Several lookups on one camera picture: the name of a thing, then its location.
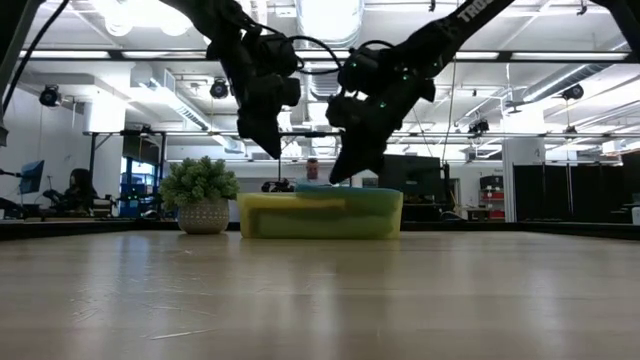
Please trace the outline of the black aluminium table frame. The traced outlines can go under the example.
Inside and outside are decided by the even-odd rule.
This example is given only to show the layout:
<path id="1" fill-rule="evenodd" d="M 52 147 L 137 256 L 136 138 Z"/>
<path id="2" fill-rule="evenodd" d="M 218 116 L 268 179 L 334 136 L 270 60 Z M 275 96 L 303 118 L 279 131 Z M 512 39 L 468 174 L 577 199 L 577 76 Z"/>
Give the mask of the black aluminium table frame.
<path id="1" fill-rule="evenodd" d="M 0 241 L 128 231 L 177 231 L 176 222 L 107 220 L 73 222 L 0 221 Z M 531 232 L 640 241 L 640 225 L 580 222 L 404 222 L 405 232 Z"/>

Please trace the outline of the artificial green plant in pot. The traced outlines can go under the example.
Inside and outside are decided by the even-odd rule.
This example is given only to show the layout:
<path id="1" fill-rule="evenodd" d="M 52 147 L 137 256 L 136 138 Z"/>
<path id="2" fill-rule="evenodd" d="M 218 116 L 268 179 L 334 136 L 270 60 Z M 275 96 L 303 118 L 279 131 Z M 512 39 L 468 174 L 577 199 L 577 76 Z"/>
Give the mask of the artificial green plant in pot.
<path id="1" fill-rule="evenodd" d="M 159 186 L 167 211 L 176 212 L 179 228 L 187 234 L 220 234 L 230 223 L 230 205 L 239 182 L 224 160 L 208 156 L 187 158 L 170 165 Z"/>

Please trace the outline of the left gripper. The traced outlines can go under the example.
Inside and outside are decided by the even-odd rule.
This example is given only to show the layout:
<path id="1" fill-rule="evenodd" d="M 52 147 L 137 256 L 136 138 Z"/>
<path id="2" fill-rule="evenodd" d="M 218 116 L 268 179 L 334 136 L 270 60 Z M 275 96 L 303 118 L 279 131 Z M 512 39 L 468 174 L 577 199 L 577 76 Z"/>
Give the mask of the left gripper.
<path id="1" fill-rule="evenodd" d="M 219 61 L 238 105 L 237 131 L 270 157 L 281 158 L 277 114 L 280 103 L 294 107 L 301 98 L 300 80 L 283 77 L 273 67 L 271 35 L 260 32 L 222 32 L 207 48 L 207 59 Z"/>

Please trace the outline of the person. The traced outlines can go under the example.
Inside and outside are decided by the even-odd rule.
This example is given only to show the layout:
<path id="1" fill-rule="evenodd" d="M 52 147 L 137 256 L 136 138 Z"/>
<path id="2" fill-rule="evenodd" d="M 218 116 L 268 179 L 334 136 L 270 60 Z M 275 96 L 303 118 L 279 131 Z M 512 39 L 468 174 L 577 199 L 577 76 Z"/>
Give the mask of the person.
<path id="1" fill-rule="evenodd" d="M 69 177 L 69 188 L 63 193 L 50 189 L 43 196 L 52 202 L 59 215 L 93 216 L 94 200 L 99 196 L 92 184 L 91 172 L 84 168 L 74 169 Z"/>
<path id="2" fill-rule="evenodd" d="M 327 177 L 320 174 L 320 164 L 317 158 L 308 158 L 305 164 L 305 175 L 295 180 L 295 186 L 314 185 L 328 186 L 330 182 Z"/>

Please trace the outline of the black overhead rig beam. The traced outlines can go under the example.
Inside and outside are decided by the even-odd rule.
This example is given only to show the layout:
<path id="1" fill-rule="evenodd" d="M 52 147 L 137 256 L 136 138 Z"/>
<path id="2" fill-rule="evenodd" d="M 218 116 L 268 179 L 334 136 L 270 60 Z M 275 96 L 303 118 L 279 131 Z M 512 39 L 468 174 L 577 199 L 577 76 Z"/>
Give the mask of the black overhead rig beam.
<path id="1" fill-rule="evenodd" d="M 33 61 L 148 61 L 204 62 L 203 50 L 36 50 Z M 534 52 L 534 51 L 459 51 L 455 60 L 461 63 L 543 63 L 543 64 L 629 64 L 640 63 L 631 52 Z"/>

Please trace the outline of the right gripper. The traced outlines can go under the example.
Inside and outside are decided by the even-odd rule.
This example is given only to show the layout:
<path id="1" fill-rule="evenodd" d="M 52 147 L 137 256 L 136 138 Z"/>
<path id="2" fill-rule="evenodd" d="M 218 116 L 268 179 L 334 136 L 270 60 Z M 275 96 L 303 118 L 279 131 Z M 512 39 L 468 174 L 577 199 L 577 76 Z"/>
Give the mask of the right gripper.
<path id="1" fill-rule="evenodd" d="M 402 127 L 406 115 L 420 98 L 435 98 L 434 81 L 411 69 L 380 68 L 378 83 L 378 90 L 368 95 L 364 105 L 361 100 L 344 95 L 328 100 L 325 115 L 329 124 L 345 129 L 340 131 L 341 150 L 329 175 L 331 184 L 365 170 L 379 171 L 387 142 Z"/>

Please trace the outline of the black room partition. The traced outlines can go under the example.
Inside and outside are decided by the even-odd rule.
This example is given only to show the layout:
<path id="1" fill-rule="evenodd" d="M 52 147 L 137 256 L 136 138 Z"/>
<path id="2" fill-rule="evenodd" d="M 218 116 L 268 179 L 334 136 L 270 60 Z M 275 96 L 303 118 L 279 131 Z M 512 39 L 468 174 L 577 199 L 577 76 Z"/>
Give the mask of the black room partition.
<path id="1" fill-rule="evenodd" d="M 630 224 L 640 208 L 640 152 L 620 165 L 515 165 L 513 179 L 519 222 Z"/>

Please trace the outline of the black background workstation frame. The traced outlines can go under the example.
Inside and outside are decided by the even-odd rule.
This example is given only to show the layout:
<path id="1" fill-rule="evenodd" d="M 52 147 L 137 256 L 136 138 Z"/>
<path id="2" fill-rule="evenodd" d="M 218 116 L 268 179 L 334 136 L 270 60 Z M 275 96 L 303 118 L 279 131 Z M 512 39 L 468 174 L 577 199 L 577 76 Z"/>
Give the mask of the black background workstation frame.
<path id="1" fill-rule="evenodd" d="M 305 175 L 305 164 L 308 158 L 318 159 L 321 176 L 329 180 L 339 151 L 335 138 L 286 136 L 280 142 L 281 158 L 275 160 L 277 180 L 287 180 L 292 187 L 296 187 L 295 180 Z"/>
<path id="2" fill-rule="evenodd" d="M 85 134 L 90 137 L 89 181 L 110 205 L 110 215 L 139 217 L 158 210 L 168 133 L 143 128 Z"/>

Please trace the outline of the silver ventilation duct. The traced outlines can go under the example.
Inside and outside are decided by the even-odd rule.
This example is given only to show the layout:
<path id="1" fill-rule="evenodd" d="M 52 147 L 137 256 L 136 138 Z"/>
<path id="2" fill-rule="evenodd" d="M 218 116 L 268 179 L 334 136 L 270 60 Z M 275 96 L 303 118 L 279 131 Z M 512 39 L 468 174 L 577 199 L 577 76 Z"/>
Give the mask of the silver ventilation duct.
<path id="1" fill-rule="evenodd" d="M 295 0 L 298 32 L 333 49 L 353 47 L 359 37 L 365 0 Z"/>

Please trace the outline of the teal microfiber towel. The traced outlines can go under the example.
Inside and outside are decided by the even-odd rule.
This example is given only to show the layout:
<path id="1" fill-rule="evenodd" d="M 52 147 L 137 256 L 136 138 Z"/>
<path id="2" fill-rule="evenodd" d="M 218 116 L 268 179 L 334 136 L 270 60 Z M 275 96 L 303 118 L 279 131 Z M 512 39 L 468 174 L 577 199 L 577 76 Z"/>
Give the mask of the teal microfiber towel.
<path id="1" fill-rule="evenodd" d="M 329 193 L 329 194 L 400 194 L 400 191 L 386 188 L 341 187 L 328 184 L 299 184 L 296 193 Z"/>

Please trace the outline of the shelf with red bins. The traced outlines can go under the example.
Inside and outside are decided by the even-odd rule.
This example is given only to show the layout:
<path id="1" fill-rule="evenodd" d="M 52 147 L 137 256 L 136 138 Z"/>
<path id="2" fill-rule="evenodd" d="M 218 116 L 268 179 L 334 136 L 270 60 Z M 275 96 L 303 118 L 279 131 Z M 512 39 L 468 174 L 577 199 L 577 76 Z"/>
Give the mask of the shelf with red bins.
<path id="1" fill-rule="evenodd" d="M 505 219 L 502 175 L 483 176 L 479 179 L 479 207 L 487 210 L 488 220 Z"/>

